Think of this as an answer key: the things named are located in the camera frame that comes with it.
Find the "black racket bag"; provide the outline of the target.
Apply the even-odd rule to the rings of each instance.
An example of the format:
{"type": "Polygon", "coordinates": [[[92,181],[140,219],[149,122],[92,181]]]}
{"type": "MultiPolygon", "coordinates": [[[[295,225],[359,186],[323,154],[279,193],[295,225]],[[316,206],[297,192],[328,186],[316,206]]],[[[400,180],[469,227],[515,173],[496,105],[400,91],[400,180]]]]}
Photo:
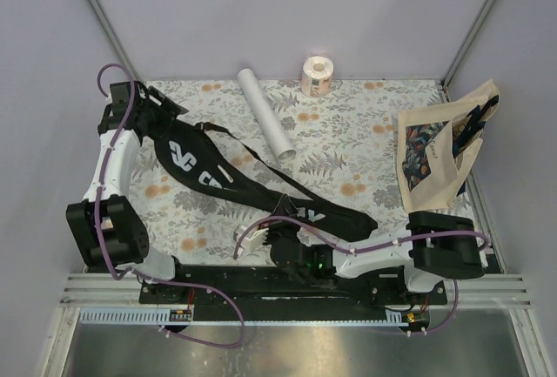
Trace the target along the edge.
{"type": "Polygon", "coordinates": [[[336,205],[275,168],[269,170],[301,192],[302,199],[248,178],[218,150],[209,131],[231,136],[224,127],[209,122],[190,125],[174,120],[153,139],[158,162],[182,185],[214,198],[291,216],[347,242],[368,239],[378,229],[377,221],[368,214],[336,205]]]}

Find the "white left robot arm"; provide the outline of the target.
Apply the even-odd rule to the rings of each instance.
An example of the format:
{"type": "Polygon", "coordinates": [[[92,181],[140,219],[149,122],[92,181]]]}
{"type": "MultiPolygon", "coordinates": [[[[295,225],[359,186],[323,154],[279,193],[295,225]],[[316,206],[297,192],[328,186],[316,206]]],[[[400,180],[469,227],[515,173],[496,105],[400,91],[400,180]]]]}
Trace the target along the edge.
{"type": "Polygon", "coordinates": [[[66,208],[66,220],[85,265],[116,275],[139,273],[161,279],[158,292],[169,302],[186,298],[189,283],[176,274],[176,261],[151,246],[147,228],[129,201],[131,177],[143,139],[161,138],[187,110],[154,87],[110,85],[111,100],[97,133],[100,153],[88,190],[66,208]]]}

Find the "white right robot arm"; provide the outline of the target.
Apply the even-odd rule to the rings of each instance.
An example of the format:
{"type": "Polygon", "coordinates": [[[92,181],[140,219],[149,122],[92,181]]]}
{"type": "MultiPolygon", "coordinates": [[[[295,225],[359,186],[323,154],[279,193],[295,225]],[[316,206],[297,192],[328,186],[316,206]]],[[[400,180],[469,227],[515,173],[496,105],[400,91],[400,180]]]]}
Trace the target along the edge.
{"type": "Polygon", "coordinates": [[[298,237],[306,228],[298,220],[272,218],[265,240],[272,263],[308,286],[339,290],[347,281],[387,268],[402,269],[396,282],[398,297],[418,302],[443,279],[477,279],[484,275],[480,253],[491,245],[472,220],[436,212],[414,212],[400,229],[370,239],[337,245],[317,234],[319,245],[307,246],[298,237]]]}

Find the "white shuttlecock tube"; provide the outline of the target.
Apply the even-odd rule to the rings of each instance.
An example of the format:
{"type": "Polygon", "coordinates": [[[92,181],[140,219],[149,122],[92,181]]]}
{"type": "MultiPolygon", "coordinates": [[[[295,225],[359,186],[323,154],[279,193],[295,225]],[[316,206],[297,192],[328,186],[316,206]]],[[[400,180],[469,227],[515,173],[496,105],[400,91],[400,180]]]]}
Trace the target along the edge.
{"type": "Polygon", "coordinates": [[[294,159],[296,156],[294,146],[252,69],[244,68],[241,70],[237,75],[237,80],[273,157],[280,164],[294,159]]]}

